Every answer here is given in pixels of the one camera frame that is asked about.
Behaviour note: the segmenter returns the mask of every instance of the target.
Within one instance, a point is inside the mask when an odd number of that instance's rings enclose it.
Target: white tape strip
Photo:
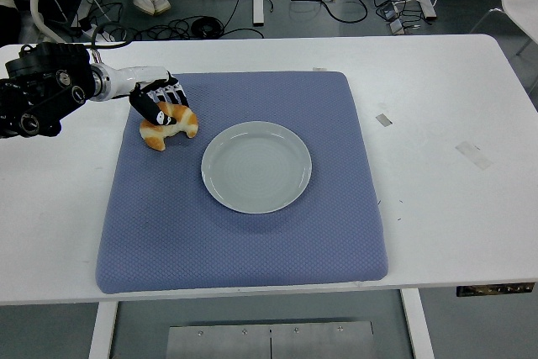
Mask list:
[[[381,123],[383,126],[389,126],[393,124],[393,121],[387,118],[385,114],[378,115],[376,119]]]
[[[469,159],[475,166],[485,170],[493,163],[486,158],[486,156],[475,145],[470,144],[467,141],[460,143],[456,146],[456,149],[462,153],[467,159]]]

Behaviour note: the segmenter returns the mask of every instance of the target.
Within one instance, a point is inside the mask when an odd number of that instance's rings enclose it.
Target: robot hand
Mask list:
[[[175,124],[148,92],[177,85],[162,67],[115,70],[90,64],[84,45],[25,45],[19,58],[6,64],[9,79],[0,80],[0,138],[56,136],[60,120],[88,99],[106,101],[129,96],[133,107],[153,124]]]

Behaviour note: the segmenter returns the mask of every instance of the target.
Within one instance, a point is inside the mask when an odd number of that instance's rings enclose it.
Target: chair leg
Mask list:
[[[520,53],[523,52],[523,50],[524,50],[527,46],[529,46],[529,44],[530,44],[531,42],[532,42],[532,40],[531,40],[531,39],[528,39],[527,42],[525,42],[525,44],[524,44],[524,45],[520,48],[520,50],[518,50],[515,54],[516,54],[517,56],[519,56]]]
[[[482,18],[480,18],[478,20],[478,23],[474,24],[474,27],[472,27],[471,31],[469,31],[469,34],[472,34],[475,32],[475,30],[477,29],[477,27],[482,23],[482,21],[484,21],[486,19],[487,16],[489,16],[489,14],[493,13],[493,12],[499,12],[499,13],[502,13],[504,14],[504,10],[502,8],[491,8],[489,9],[483,16]]]
[[[535,82],[532,83],[532,86],[530,86],[530,90],[527,94],[531,94],[532,92],[535,91],[535,89],[538,87],[538,77],[536,78]]]

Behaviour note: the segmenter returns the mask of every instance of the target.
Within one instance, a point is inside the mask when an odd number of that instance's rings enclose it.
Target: textured fabric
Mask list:
[[[338,72],[177,76],[200,123],[188,139],[145,146],[131,111],[98,255],[105,293],[377,280],[388,263],[355,104]],[[241,214],[203,185],[209,142],[245,121],[269,121],[309,148],[304,193],[270,214]]]

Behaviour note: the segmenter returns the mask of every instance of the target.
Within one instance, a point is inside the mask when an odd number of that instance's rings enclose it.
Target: plate rim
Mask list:
[[[280,206],[280,207],[278,207],[276,209],[264,210],[263,212],[257,212],[257,211],[253,212],[253,211],[248,211],[246,209],[243,210],[243,209],[237,209],[235,207],[232,207],[228,203],[226,203],[225,200],[222,197],[220,197],[220,194],[216,191],[216,189],[214,187],[210,187],[208,185],[209,181],[206,179],[207,170],[204,173],[204,166],[207,165],[208,152],[211,151],[212,148],[216,147],[215,145],[219,142],[219,138],[223,137],[223,135],[225,133],[230,132],[233,129],[236,129],[237,127],[245,126],[245,125],[248,125],[248,124],[263,124],[264,126],[276,126],[280,130],[283,129],[284,131],[287,131],[303,147],[303,149],[305,151],[305,157],[308,157],[308,162],[309,162],[308,167],[307,167],[308,168],[308,178],[306,179],[306,181],[303,182],[304,185],[302,187],[300,187],[300,192],[298,192],[297,195],[294,198],[292,198],[290,201],[287,201],[284,205],[282,205],[282,206]],[[252,121],[245,121],[245,122],[240,122],[240,123],[235,124],[235,125],[231,125],[230,127],[226,128],[226,129],[223,129],[218,134],[216,134],[209,141],[208,145],[206,146],[206,148],[205,148],[205,150],[203,152],[202,161],[201,161],[201,164],[200,164],[200,172],[202,174],[203,185],[206,187],[206,189],[208,190],[211,197],[214,198],[217,202],[224,205],[226,208],[231,209],[231,210],[233,210],[235,212],[242,213],[242,214],[270,214],[272,212],[277,212],[278,210],[286,208],[288,205],[295,202],[303,194],[304,190],[306,189],[306,187],[310,183],[310,178],[312,176],[312,156],[310,155],[310,150],[306,146],[304,141],[299,137],[299,135],[297,135],[295,132],[293,132],[289,128],[287,128],[287,127],[285,127],[283,125],[280,125],[280,124],[276,124],[276,123],[271,122],[271,121],[252,120]]]

